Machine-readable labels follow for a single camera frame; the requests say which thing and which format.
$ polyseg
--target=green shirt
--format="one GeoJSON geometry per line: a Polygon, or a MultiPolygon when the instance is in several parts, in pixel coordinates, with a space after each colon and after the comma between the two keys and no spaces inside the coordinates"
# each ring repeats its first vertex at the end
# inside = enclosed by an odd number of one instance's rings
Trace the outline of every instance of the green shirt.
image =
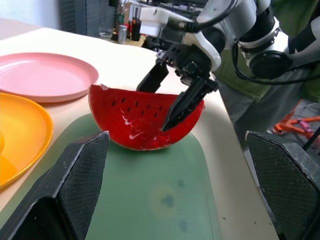
{"type": "MultiPolygon", "coordinates": [[[[271,0],[271,6],[275,17],[280,22],[281,30],[288,36],[299,34],[309,23],[314,9],[319,0],[271,0]]],[[[221,54],[222,63],[214,75],[232,89],[253,98],[258,102],[268,92],[271,86],[256,84],[240,79],[232,63],[231,51],[225,50],[221,54]]],[[[246,60],[239,54],[238,67],[247,76],[252,73],[246,65],[246,60]]],[[[311,76],[320,74],[320,64],[311,72],[311,76]]],[[[302,98],[320,103],[320,78],[307,81],[302,87],[302,98]]]]}

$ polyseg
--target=green cutting board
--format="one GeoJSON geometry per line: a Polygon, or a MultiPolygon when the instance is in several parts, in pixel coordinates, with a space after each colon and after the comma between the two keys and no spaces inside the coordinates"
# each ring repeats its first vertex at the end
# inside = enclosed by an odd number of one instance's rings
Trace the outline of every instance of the green cutting board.
{"type": "MultiPolygon", "coordinates": [[[[97,132],[91,114],[66,128],[0,213],[0,227],[70,142],[97,132]]],[[[189,134],[171,147],[143,152],[112,142],[86,240],[221,240],[207,163],[198,140],[189,134]]]]}

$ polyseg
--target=toy watermelon slice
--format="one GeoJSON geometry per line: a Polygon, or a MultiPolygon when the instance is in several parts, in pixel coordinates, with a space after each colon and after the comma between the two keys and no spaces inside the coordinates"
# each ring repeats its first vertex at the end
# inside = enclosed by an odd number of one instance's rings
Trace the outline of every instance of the toy watermelon slice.
{"type": "Polygon", "coordinates": [[[156,150],[185,137],[205,107],[202,101],[179,125],[161,131],[169,107],[177,95],[129,91],[92,85],[89,105],[95,122],[117,144],[132,150],[156,150]]]}

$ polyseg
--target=person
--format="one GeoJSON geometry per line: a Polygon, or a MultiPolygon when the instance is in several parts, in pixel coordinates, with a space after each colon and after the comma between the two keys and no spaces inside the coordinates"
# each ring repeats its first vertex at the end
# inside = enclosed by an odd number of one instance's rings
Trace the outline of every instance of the person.
{"type": "MultiPolygon", "coordinates": [[[[280,28],[289,37],[299,34],[319,16],[319,0],[271,0],[280,28]]],[[[231,51],[221,54],[222,63],[214,72],[219,91],[243,150],[247,149],[247,130],[265,132],[289,114],[304,98],[320,102],[320,79],[290,85],[261,85],[240,79],[234,70],[231,51]]],[[[245,58],[239,53],[238,67],[252,76],[245,58]]],[[[313,68],[289,71],[277,81],[296,80],[320,74],[320,64],[313,68]]]]}

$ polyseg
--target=orange plate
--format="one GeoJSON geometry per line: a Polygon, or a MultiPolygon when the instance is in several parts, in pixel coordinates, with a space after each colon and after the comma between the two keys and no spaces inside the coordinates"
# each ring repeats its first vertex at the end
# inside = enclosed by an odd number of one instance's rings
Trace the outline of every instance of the orange plate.
{"type": "Polygon", "coordinates": [[[0,188],[11,183],[46,151],[53,135],[49,113],[27,98],[0,93],[0,188]]]}

